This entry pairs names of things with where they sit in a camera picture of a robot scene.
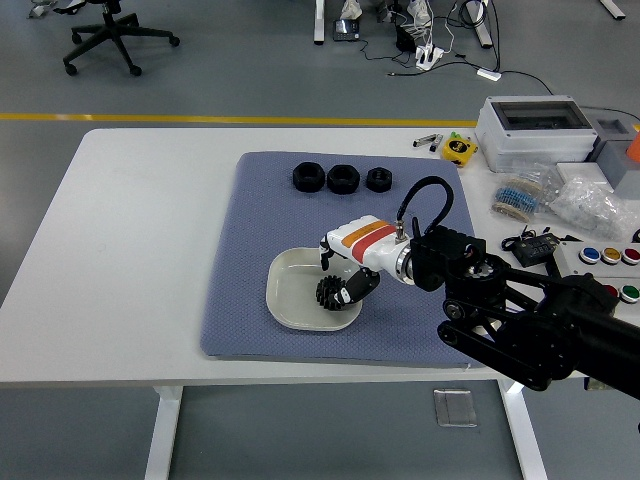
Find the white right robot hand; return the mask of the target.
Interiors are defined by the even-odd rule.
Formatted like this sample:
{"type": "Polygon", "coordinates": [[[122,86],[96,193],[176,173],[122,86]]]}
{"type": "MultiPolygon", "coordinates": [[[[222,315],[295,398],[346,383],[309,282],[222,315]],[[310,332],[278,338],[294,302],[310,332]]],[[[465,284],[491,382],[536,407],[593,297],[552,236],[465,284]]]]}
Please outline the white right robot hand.
{"type": "Polygon", "coordinates": [[[328,232],[320,241],[319,252],[324,271],[334,255],[357,266],[347,280],[328,275],[319,281],[316,300],[328,310],[340,310],[364,299],[379,285],[382,270],[402,283],[414,283],[410,238],[396,226],[371,215],[328,232]]]}

